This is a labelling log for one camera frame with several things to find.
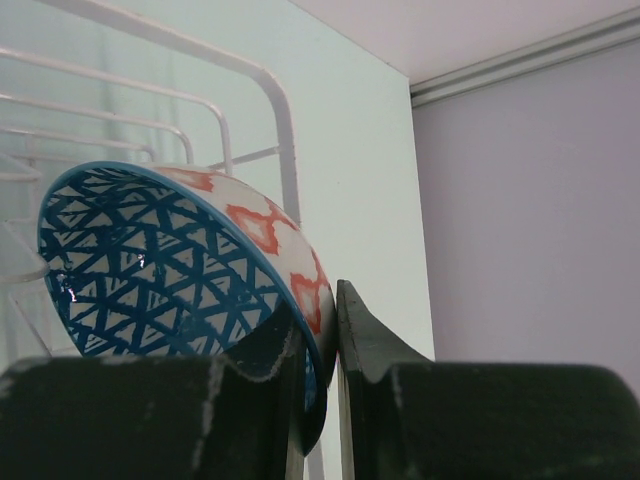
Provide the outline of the blue triangle pattern bowl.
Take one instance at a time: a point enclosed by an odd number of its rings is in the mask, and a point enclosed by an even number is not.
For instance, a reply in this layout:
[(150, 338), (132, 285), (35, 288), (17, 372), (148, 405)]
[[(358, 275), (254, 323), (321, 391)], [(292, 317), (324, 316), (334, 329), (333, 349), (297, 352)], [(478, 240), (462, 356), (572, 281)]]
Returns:
[(56, 178), (37, 244), (44, 282), (77, 351), (217, 355), (289, 310), (306, 343), (304, 447), (326, 419), (336, 355), (329, 279), (275, 202), (193, 165), (97, 161)]

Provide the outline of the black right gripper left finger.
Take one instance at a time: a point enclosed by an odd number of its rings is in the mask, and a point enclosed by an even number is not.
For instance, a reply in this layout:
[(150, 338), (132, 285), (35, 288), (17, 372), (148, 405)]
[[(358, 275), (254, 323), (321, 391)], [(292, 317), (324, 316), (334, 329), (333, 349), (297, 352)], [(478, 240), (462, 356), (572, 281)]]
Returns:
[(5, 479), (299, 479), (291, 309), (216, 356), (34, 357), (1, 378)]

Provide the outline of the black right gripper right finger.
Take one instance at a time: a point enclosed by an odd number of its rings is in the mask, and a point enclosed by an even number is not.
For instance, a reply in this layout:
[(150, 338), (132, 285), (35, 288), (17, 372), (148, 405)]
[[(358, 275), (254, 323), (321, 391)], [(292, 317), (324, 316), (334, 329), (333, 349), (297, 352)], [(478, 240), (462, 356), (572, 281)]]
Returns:
[(347, 479), (635, 479), (639, 404), (593, 365), (431, 361), (342, 280)]

